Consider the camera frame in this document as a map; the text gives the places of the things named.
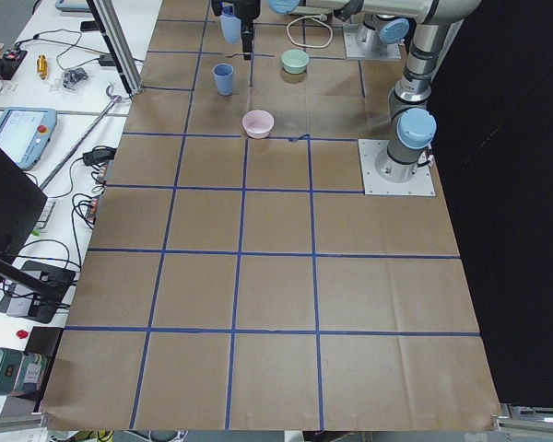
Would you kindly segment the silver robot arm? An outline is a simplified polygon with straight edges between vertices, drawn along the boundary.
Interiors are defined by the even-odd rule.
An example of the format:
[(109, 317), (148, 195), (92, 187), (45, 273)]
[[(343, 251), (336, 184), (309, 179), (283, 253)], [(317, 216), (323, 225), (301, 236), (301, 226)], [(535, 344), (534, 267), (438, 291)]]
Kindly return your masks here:
[(382, 50), (401, 41), (409, 28), (410, 23), (405, 17), (367, 13), (359, 26), (355, 42), (365, 50)]
[(426, 110), (431, 79), (451, 25), (471, 15), (477, 0), (373, 0), (373, 1), (271, 1), (269, 6), (286, 15), (300, 6), (322, 7), (343, 20), (364, 12), (412, 18), (417, 23), (403, 76), (390, 92), (393, 134), (375, 160), (377, 173), (390, 182), (407, 182), (418, 169), (418, 159), (431, 143), (436, 122)]

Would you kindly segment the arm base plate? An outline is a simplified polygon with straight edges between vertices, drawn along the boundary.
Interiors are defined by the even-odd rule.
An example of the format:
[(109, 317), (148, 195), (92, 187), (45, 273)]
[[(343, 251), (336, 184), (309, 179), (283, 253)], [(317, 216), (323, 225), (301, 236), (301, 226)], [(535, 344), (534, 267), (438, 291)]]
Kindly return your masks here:
[(358, 140), (364, 193), (370, 196), (434, 197), (436, 192), (429, 165), (416, 167), (414, 174), (406, 182), (389, 181), (377, 171), (376, 158), (387, 145), (388, 140)]
[(343, 35), (348, 60), (398, 62), (402, 59), (398, 43), (383, 43), (376, 30), (362, 24), (345, 25)]

